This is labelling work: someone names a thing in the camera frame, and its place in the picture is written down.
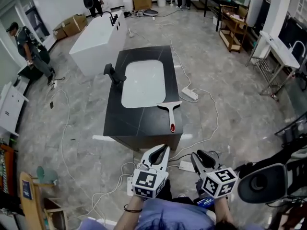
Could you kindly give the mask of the white vanity cabinet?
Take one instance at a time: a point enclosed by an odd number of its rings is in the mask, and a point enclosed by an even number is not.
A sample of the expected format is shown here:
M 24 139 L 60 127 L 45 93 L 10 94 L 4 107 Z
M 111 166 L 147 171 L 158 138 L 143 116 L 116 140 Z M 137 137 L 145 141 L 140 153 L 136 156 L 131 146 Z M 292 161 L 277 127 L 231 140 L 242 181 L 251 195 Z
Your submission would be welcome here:
M 0 131 L 19 137 L 16 126 L 24 102 L 29 100 L 11 82 L 4 85 L 0 95 Z

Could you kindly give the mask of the black stone table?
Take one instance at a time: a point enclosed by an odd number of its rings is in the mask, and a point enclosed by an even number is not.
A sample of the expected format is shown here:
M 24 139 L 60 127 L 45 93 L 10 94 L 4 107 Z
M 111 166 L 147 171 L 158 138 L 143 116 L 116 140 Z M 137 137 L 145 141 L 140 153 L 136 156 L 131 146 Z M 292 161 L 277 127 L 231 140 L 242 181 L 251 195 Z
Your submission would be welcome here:
M 140 62 L 144 67 L 148 60 L 158 60 L 163 65 L 165 80 L 165 102 L 179 101 L 178 86 L 170 46 L 152 46 L 128 49 L 119 52 L 115 72 L 128 76 L 130 63 Z M 111 84 L 106 108 L 104 136 L 111 137 L 131 150 L 150 149 L 167 144 L 171 150 L 178 147 L 183 134 L 180 107 L 173 110 L 175 131 L 171 132 L 169 113 L 161 107 L 126 108 L 121 103 L 124 84 Z

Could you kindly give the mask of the person's light blue shirt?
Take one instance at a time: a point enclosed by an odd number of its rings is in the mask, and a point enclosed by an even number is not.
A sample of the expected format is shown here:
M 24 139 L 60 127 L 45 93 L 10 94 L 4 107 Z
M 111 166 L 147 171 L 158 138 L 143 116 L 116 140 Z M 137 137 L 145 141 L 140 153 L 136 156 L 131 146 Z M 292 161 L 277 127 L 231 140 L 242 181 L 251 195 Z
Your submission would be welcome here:
M 195 205 L 148 199 L 144 202 L 135 230 L 212 230 L 207 210 Z

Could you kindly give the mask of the black wall panel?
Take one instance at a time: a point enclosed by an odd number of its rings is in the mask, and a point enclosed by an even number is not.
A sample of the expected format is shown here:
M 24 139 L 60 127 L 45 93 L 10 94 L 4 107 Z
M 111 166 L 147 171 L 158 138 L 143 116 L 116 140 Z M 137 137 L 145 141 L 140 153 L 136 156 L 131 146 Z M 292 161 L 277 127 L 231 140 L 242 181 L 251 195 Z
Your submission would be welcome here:
M 305 53 L 307 53 L 307 26 L 296 18 L 290 17 L 287 19 L 280 31 L 279 38 L 288 49 L 294 46 L 296 41 L 301 41 L 306 48 Z M 304 59 L 304 57 L 302 57 L 303 51 L 304 49 L 301 43 L 297 43 L 292 51 L 293 56 L 299 64 L 301 64 Z

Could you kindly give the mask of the black pouch blue label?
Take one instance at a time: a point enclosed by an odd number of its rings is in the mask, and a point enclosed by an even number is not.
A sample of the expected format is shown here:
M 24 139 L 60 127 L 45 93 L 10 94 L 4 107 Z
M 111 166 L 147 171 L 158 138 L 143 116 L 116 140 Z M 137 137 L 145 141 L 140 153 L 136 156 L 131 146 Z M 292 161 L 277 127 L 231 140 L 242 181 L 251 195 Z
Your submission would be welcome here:
M 212 197 L 205 197 L 203 199 L 195 199 L 197 206 L 205 209 L 209 209 L 211 206 L 214 206 L 214 199 Z

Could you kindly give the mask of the black bathtub faucet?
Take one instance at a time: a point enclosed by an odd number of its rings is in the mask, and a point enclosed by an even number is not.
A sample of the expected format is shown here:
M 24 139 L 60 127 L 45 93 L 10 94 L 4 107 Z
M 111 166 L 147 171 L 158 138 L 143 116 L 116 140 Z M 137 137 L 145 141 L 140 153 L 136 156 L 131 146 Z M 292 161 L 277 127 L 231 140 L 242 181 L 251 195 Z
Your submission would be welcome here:
M 120 16 L 120 13 L 119 12 L 115 12 L 115 13 L 112 13 L 110 11 L 104 11 L 100 17 L 104 16 L 104 14 L 108 15 L 109 16 L 109 20 L 111 22 L 111 26 L 120 26 L 120 22 L 119 22 L 119 16 Z

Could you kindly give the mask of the person's left forearm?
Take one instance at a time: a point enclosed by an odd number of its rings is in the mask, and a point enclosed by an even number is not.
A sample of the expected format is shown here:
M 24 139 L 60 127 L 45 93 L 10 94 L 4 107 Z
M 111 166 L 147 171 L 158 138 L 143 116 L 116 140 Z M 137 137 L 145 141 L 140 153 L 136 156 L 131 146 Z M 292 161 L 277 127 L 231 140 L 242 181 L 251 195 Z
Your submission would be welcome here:
M 135 230 L 143 204 L 144 199 L 134 195 L 130 202 L 124 206 L 124 213 L 118 220 L 114 230 Z

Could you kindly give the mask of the black glass counter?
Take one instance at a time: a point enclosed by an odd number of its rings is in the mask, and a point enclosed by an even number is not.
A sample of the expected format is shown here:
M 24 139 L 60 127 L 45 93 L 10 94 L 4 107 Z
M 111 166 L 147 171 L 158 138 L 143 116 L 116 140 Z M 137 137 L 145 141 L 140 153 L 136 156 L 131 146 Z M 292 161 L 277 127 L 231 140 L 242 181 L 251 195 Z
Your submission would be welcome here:
M 36 47 L 32 48 L 31 62 L 26 64 L 18 72 L 18 75 L 29 80 L 38 80 L 42 75 L 45 75 L 47 78 L 53 77 L 54 70 L 50 65 L 50 55 L 44 46 L 39 49 Z

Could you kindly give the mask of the large open cardboard box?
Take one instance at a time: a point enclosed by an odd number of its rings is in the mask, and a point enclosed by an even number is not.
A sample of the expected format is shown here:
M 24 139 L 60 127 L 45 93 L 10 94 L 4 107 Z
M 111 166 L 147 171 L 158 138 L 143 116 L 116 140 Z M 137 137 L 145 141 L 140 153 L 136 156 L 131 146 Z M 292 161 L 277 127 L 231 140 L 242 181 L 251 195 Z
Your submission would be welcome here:
M 83 14 L 76 14 L 64 20 L 61 24 L 65 34 L 70 37 L 81 32 L 88 24 L 88 21 Z

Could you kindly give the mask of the black wristband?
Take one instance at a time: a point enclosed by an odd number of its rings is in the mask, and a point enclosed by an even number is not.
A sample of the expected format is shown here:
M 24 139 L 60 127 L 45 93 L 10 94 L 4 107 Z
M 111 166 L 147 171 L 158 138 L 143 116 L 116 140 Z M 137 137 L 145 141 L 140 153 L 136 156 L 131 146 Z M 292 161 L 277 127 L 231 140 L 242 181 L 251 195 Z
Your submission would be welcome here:
M 129 213 L 141 213 L 142 209 L 127 209 L 128 204 L 124 205 L 124 211 Z

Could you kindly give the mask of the blue book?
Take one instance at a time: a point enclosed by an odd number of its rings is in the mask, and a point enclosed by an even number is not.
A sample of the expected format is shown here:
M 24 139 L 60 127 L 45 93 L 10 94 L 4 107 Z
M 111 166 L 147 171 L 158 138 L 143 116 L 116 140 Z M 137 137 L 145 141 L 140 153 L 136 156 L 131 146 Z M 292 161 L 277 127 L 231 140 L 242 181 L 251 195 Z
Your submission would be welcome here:
M 29 181 L 22 180 L 23 197 L 32 200 L 31 186 Z

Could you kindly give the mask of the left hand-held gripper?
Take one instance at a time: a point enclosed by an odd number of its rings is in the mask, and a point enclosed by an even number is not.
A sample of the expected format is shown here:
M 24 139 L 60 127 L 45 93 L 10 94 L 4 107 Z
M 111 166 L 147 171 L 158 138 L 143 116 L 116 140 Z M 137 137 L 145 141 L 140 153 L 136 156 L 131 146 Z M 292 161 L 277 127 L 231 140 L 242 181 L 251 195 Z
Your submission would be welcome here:
M 170 147 L 166 144 L 155 146 L 143 154 L 132 179 L 132 191 L 135 196 L 158 196 L 169 175 L 166 171 L 169 154 Z

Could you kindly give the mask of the arched steel faucet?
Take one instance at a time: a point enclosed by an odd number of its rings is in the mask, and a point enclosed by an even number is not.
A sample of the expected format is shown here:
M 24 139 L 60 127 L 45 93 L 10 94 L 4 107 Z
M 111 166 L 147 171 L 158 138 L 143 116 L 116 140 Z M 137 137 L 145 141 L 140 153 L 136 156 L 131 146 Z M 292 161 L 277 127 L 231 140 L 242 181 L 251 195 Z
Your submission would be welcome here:
M 290 52 L 294 55 L 297 60 L 305 58 L 306 55 L 306 46 L 300 40 L 297 40 L 290 46 Z

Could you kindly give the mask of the white sink basin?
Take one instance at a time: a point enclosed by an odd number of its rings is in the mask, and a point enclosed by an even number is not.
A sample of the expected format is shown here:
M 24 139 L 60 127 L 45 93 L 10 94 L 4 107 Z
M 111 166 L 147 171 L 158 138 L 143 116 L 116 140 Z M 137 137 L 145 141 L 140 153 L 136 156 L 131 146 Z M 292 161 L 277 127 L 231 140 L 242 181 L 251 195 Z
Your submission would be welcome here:
M 125 108 L 153 107 L 166 98 L 164 66 L 159 60 L 127 65 L 121 103 Z

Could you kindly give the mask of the white squeegee red trim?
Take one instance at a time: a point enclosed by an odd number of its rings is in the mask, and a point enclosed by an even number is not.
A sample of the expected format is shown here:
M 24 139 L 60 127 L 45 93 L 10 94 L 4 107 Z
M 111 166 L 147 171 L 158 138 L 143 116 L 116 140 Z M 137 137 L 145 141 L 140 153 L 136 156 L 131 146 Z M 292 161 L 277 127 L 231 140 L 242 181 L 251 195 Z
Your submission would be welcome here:
M 176 130 L 176 124 L 175 124 L 175 118 L 174 118 L 174 108 L 178 107 L 182 104 L 182 101 L 177 101 L 177 102 L 166 102 L 166 103 L 158 103 L 157 106 L 167 109 L 169 113 L 169 126 L 170 126 L 170 131 L 172 133 L 175 132 Z

